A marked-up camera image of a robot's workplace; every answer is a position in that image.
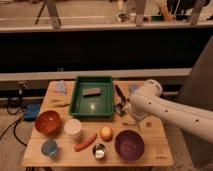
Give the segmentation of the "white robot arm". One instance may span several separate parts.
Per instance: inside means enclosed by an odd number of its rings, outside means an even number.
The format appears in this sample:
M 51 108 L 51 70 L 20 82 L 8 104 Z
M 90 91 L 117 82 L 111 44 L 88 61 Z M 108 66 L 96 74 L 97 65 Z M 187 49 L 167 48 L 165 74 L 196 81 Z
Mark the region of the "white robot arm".
M 165 100 L 162 92 L 158 81 L 145 81 L 130 96 L 131 116 L 139 122 L 144 114 L 157 116 L 213 144 L 213 111 Z

